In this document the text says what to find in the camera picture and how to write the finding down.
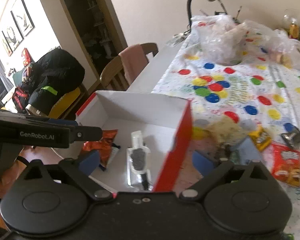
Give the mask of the person's left hand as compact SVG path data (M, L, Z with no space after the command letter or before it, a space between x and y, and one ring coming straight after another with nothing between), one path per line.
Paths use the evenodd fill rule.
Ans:
M14 182L18 179L21 172L23 172L25 165L16 160L11 168L7 169L0 178L0 199L12 187Z

